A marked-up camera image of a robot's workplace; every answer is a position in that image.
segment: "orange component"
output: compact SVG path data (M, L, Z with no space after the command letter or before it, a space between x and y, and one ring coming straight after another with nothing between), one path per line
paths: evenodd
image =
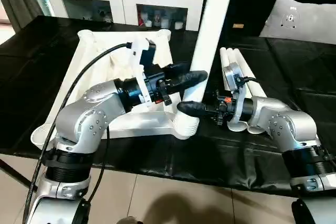
M225 97L224 98L224 102L231 103L232 102L232 98L231 97Z

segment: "white pillow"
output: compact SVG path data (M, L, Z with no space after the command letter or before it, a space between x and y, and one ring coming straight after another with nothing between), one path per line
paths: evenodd
M336 44L336 5L276 0L260 36Z

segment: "glass cabinet door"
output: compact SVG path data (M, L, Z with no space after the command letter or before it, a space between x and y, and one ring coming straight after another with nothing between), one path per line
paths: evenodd
M203 0L123 0L128 25L197 31Z
M186 27L187 8L137 4L136 9L139 26L171 30L180 30Z
M122 0L50 0L57 17L125 24Z
M110 2L106 0L62 0L69 18L113 22Z

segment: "black table cover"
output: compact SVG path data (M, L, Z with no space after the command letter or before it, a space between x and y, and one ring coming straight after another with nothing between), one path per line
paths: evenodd
M78 44L77 32L142 31L144 27L37 17L0 45L0 152L37 158L32 131L44 123ZM197 32L173 31L174 62L190 61ZM220 47L239 48L269 97L308 112L321 142L336 153L336 46L259 37L221 38L206 94L223 88ZM102 160L105 140L95 158ZM111 141L108 169L196 183L292 195L289 174L266 135L235 133L202 119L188 140L170 135Z

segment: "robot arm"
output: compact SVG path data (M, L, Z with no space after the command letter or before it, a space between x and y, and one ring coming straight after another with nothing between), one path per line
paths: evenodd
M187 72L184 64L164 68L152 64L155 45L137 51L142 54L142 75L95 85L58 113L54 147L42 157L47 170L40 180L28 224L87 223L90 202L83 196L88 191L94 153L109 123L141 103L169 105L169 94L207 78L205 71Z
M233 94L217 94L215 105L188 101L179 103L177 108L189 116L210 116L217 125L226 121L245 121L265 130L282 153L291 176L290 186L299 196L292 204L297 224L333 223L336 198L331 196L336 191L336 165L334 156L317 137L315 121L310 115L294 111L277 99L242 98L247 78L238 68L232 63L224 69Z

